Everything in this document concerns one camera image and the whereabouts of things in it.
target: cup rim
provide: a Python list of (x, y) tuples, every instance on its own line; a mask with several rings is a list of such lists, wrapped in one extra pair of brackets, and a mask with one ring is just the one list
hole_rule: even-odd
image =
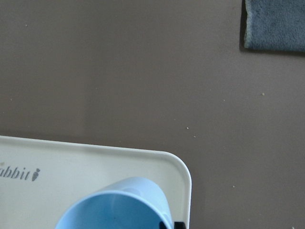
[(153, 210), (155, 212), (155, 214), (157, 214), (160, 219), (162, 220), (162, 222), (165, 224), (166, 229), (173, 229), (173, 227), (171, 226), (171, 223), (169, 222), (169, 220), (164, 216), (164, 214), (162, 214), (154, 205), (152, 205), (149, 201), (145, 200), (144, 198), (127, 192), (127, 191), (122, 191), (122, 190), (113, 190), (113, 189), (109, 189), (109, 190), (102, 190), (102, 191), (97, 191), (95, 193), (92, 193), (80, 200), (78, 200), (77, 202), (75, 202), (73, 205), (71, 205), (65, 212), (64, 214), (61, 216), (61, 218), (59, 219), (58, 223), (56, 224), (55, 229), (57, 229), (57, 226), (59, 225), (59, 223), (61, 222), (61, 220), (68, 214), (68, 212), (70, 212), (74, 207), (76, 207), (78, 204), (92, 198), (92, 197), (96, 197), (96, 196), (101, 196), (101, 195), (107, 195), (107, 194), (115, 194), (115, 195), (122, 195), (122, 196), (127, 196), (127, 197), (131, 197), (133, 199), (136, 199), (137, 201), (145, 204), (146, 206), (148, 206), (151, 210)]

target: carrot logo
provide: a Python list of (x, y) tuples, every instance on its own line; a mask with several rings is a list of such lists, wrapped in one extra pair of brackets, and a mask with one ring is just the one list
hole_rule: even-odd
[(37, 177), (39, 176), (39, 172), (40, 172), (40, 169), (37, 168), (36, 172), (33, 173), (32, 181), (37, 179)]

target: white tray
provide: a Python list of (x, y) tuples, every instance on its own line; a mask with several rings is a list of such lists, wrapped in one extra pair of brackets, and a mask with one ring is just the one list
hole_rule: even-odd
[(0, 136), (0, 175), (1, 229), (54, 229), (80, 198), (134, 176), (157, 183), (189, 228), (191, 176), (170, 153)]

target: gray towel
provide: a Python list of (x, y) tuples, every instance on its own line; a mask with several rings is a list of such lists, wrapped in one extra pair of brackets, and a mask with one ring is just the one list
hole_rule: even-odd
[(305, 52), (305, 0), (245, 0), (245, 48)]

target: black object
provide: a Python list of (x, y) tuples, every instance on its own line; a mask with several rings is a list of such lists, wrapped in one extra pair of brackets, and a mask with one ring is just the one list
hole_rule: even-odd
[(183, 223), (183, 222), (175, 222), (174, 229), (186, 229), (185, 223)]
[[(159, 228), (160, 229), (166, 229), (166, 226), (164, 225), (163, 222), (160, 222), (159, 223)], [(175, 222), (174, 229), (186, 229), (185, 223), (183, 223), (183, 222)]]

